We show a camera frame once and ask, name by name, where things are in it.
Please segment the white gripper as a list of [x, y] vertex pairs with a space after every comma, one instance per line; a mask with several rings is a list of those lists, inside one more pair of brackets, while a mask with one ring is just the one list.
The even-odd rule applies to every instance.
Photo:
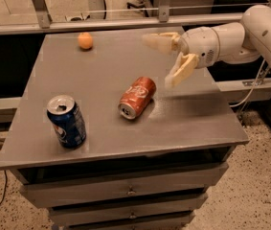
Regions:
[[180, 45], [180, 53], [165, 77], [165, 87], [173, 88], [188, 78], [195, 68], [212, 66], [219, 57], [219, 39], [212, 28], [199, 27], [184, 32], [144, 34], [143, 44], [163, 54], [170, 54]]

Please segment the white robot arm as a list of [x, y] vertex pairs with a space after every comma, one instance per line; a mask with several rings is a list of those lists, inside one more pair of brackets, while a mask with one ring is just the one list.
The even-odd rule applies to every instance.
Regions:
[[165, 77], [167, 88], [178, 85], [194, 70], [210, 67], [218, 61], [239, 64], [262, 57], [271, 68], [271, 8], [256, 5], [238, 22], [198, 27], [183, 34], [145, 34], [142, 40], [146, 46], [164, 54], [178, 53]]

